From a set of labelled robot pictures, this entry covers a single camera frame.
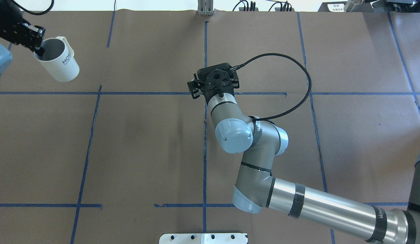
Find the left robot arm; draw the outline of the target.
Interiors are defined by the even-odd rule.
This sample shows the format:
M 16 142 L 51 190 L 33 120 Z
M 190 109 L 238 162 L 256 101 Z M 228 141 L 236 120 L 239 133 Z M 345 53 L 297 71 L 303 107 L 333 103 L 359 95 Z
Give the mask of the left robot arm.
M 0 38 L 16 46 L 22 45 L 37 54 L 43 54 L 41 47 L 45 28 L 33 26 L 22 17 L 21 11 L 31 15 L 40 16 L 48 13 L 54 5 L 51 1 L 49 8 L 43 12 L 35 13 L 23 8 L 14 0 L 0 0 Z M 5 71 L 12 62 L 11 52 L 0 43 L 0 74 Z

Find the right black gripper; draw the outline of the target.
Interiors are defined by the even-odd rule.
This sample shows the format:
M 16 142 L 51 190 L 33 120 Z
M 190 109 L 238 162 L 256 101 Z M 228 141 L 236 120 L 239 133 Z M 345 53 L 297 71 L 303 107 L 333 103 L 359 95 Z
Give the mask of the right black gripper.
M 234 78 L 195 78 L 187 82 L 187 88 L 193 99 L 204 96 L 205 101 L 209 102 L 210 99 L 218 95 L 224 97 L 224 93 L 234 95 L 234 89 L 239 88 L 238 77 Z

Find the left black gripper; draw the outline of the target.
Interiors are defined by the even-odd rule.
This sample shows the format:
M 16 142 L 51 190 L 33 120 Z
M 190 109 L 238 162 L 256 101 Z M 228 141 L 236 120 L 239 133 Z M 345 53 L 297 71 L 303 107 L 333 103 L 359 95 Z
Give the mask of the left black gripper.
M 42 57 L 45 49 L 41 47 L 45 28 L 34 26 L 23 18 L 15 3 L 0 3 L 0 38 L 15 45 L 22 45 Z

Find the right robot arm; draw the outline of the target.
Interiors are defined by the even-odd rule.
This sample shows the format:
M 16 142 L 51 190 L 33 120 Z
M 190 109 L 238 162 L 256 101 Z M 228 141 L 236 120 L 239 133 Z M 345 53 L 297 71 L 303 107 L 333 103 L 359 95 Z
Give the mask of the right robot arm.
M 385 209 L 406 207 L 413 177 L 420 166 L 420 97 L 403 93 L 313 94 L 292 113 L 273 122 L 286 130 L 289 144 L 274 157 L 272 176 L 302 184 L 351 201 Z M 242 155 L 228 154 L 219 145 L 204 108 L 202 163 L 205 232 L 244 231 L 252 243 L 366 244 L 368 237 L 341 231 L 341 225 L 321 225 L 266 207 L 258 214 L 232 205 Z

